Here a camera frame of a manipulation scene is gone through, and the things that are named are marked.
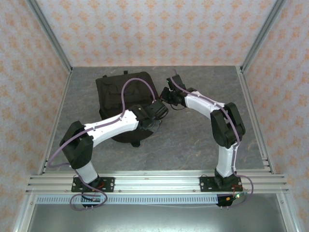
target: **wallpaper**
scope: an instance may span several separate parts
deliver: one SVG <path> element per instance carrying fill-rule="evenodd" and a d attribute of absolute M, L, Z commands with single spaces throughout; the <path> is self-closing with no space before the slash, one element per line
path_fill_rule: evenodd
<path fill-rule="evenodd" d="M 0 225 L 11 232 L 67 79 L 25 0 L 0 1 Z"/>
<path fill-rule="evenodd" d="M 72 66 L 241 65 L 275 0 L 38 0 Z"/>
<path fill-rule="evenodd" d="M 309 2 L 289 0 L 246 74 L 278 173 L 309 228 Z"/>

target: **patterned wallpaper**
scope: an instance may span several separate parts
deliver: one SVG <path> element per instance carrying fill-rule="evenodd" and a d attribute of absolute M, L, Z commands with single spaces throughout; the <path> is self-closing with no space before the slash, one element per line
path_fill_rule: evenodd
<path fill-rule="evenodd" d="M 309 228 L 309 1 L 289 0 L 246 74 L 278 173 Z"/>
<path fill-rule="evenodd" d="M 38 0 L 72 66 L 241 65 L 275 0 Z"/>
<path fill-rule="evenodd" d="M 11 232 L 67 79 L 25 0 L 0 1 L 0 225 Z"/>

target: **purple cable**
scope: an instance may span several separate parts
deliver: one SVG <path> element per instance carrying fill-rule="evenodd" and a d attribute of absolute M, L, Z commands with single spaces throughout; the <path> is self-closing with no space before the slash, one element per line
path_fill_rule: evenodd
<path fill-rule="evenodd" d="M 222 106 L 220 106 L 219 104 L 216 104 L 216 102 L 213 101 L 212 99 L 210 99 L 210 98 L 208 98 L 208 97 L 205 97 L 205 96 L 203 96 L 203 95 L 197 95 L 197 94 L 194 94 L 194 93 L 190 93 L 189 91 L 187 91 L 187 90 L 181 88 L 179 85 L 177 85 L 177 84 L 175 83 L 175 81 L 173 80 L 172 77 L 171 77 L 170 79 L 171 79 L 172 83 L 173 83 L 178 89 L 180 89 L 181 91 L 185 92 L 186 94 L 192 95 L 192 96 L 197 97 L 197 98 L 204 99 L 204 100 L 206 100 L 207 102 L 210 102 L 210 103 L 216 105 L 217 107 L 219 107 L 220 110 L 222 110 L 222 112 L 223 112 L 224 115 L 226 116 L 226 118 L 227 118 L 227 120 L 229 121 L 229 123 L 231 124 L 231 127 L 232 127 L 232 129 L 233 129 L 233 132 L 234 132 L 234 134 L 235 134 L 235 136 L 236 136 L 236 140 L 237 140 L 237 143 L 233 146 L 233 157 L 232 157 L 233 164 L 232 164 L 232 167 L 231 167 L 232 173 L 233 173 L 236 177 L 244 177 L 244 178 L 248 179 L 249 182 L 250 182 L 250 184 L 251 184 L 252 189 L 251 189 L 251 193 L 250 193 L 249 197 L 247 198 L 247 200 L 245 200 L 245 201 L 243 201 L 243 202 L 241 202 L 241 203 L 239 203 L 239 204 L 232 205 L 232 206 L 227 207 L 227 208 L 233 208 L 233 207 L 237 207 L 237 206 L 240 206 L 240 205 L 244 204 L 244 203 L 247 202 L 247 201 L 252 197 L 252 195 L 253 195 L 253 182 L 252 182 L 252 180 L 251 180 L 249 177 L 247 177 L 247 176 L 245 176 L 245 175 L 237 175 L 237 174 L 235 173 L 234 167 L 235 167 L 235 162 L 236 162 L 236 148 L 237 148 L 237 147 L 239 146 L 239 144 L 240 144 L 240 139 L 239 139 L 237 130 L 236 130 L 236 128 L 235 128 L 235 125 L 234 125 L 232 119 L 231 119 L 230 116 L 228 115 L 227 111 L 226 111 Z"/>
<path fill-rule="evenodd" d="M 55 157 L 59 154 L 59 152 L 62 151 L 62 149 L 63 149 L 66 145 L 68 145 L 70 142 L 72 142 L 74 139 L 79 138 L 81 135 L 83 135 L 83 134 L 85 134 L 85 133 L 87 133 L 87 132 L 89 132 L 89 131 L 96 130 L 96 129 L 99 129 L 99 128 L 102 128 L 102 127 L 111 125 L 111 124 L 116 123 L 116 122 L 118 122 L 119 120 L 122 119 L 122 117 L 124 116 L 125 111 L 126 111 L 125 97 L 124 97 L 125 88 L 126 88 L 126 86 L 127 86 L 131 81 L 142 81 L 142 82 L 149 88 L 149 90 L 150 90 L 150 92 L 151 92 L 151 95 L 152 95 L 152 97 L 153 97 L 153 100 L 155 101 L 155 93 L 154 93 L 154 91 L 151 89 L 150 85 L 149 85 L 146 81 L 144 81 L 143 79 L 140 79 L 140 78 L 131 78 L 131 79 L 127 80 L 127 81 L 125 82 L 124 86 L 122 87 L 122 90 L 121 90 L 121 103 L 122 103 L 122 113 L 121 113 L 121 115 L 120 115 L 117 119 L 115 119 L 114 121 L 111 121 L 111 122 L 108 122 L 108 123 L 105 123 L 105 124 L 102 124 L 102 125 L 95 126 L 94 128 L 88 128 L 88 129 L 86 129 L 86 130 L 84 130 L 84 131 L 78 133 L 77 135 L 73 136 L 73 137 L 70 138 L 69 140 L 67 140 L 67 141 L 66 141 L 62 146 L 60 146 L 60 147 L 57 149 L 57 151 L 51 156 L 51 158 L 49 159 L 49 161 L 48 161 L 48 163 L 47 163 L 47 166 L 48 166 L 48 167 L 50 167 L 50 168 L 57 168 L 57 167 L 61 167 L 61 166 L 64 166 L 64 165 L 69 165 L 69 163 L 67 163 L 67 162 L 66 162 L 66 163 L 62 163 L 62 164 L 57 164 L 57 165 L 52 165 L 51 163 L 52 163 L 52 161 L 55 159 Z M 98 204 L 98 205 L 96 205 L 96 206 L 93 206 L 92 209 L 95 209 L 95 208 L 98 208 L 98 207 L 102 206 L 102 205 L 107 201 L 107 195 L 106 195 L 106 193 L 103 192 L 103 191 L 101 191 L 101 190 L 99 190 L 99 189 L 97 189 L 97 188 L 94 188 L 94 187 L 91 187 L 90 185 L 88 185 L 88 184 L 82 179 L 81 176 L 78 175 L 78 177 L 80 178 L 81 182 L 82 182 L 85 186 L 87 186 L 88 188 L 90 188 L 90 189 L 92 189 L 92 190 L 94 190 L 94 191 L 97 191 L 97 192 L 99 192 L 99 193 L 102 193 L 102 194 L 105 196 L 105 200 L 104 200 L 102 203 L 100 203 L 100 204 Z M 87 208 L 76 208 L 76 207 L 74 207 L 73 204 L 72 204 L 73 198 L 74 198 L 74 197 L 77 197 L 77 196 L 95 197 L 96 195 L 94 195 L 94 194 L 78 193 L 78 194 L 75 194 L 75 195 L 73 195 L 73 196 L 71 197 L 71 199 L 70 199 L 70 207 L 71 207 L 71 209 L 76 210 L 76 211 L 83 211 L 83 210 L 87 210 Z"/>

